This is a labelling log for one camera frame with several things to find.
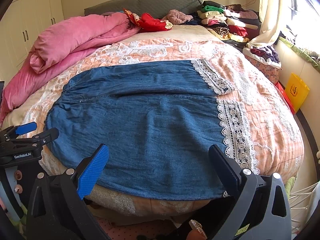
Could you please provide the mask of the left hand with painted nails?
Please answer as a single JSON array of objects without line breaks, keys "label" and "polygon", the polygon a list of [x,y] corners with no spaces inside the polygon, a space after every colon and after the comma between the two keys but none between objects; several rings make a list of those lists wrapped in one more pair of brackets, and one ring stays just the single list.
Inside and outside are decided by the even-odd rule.
[{"label": "left hand with painted nails", "polygon": [[22,172],[20,170],[16,170],[14,173],[14,178],[17,181],[14,190],[17,194],[21,194],[23,192],[22,186],[19,184],[19,182],[22,180]]}]

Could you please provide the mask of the right hand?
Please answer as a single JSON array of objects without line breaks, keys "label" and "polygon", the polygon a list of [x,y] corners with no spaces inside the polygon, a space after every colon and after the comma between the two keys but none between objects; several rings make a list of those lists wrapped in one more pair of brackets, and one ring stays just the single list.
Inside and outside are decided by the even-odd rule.
[{"label": "right hand", "polygon": [[202,229],[202,225],[196,220],[189,221],[191,232],[188,233],[186,240],[206,240],[207,236]]}]

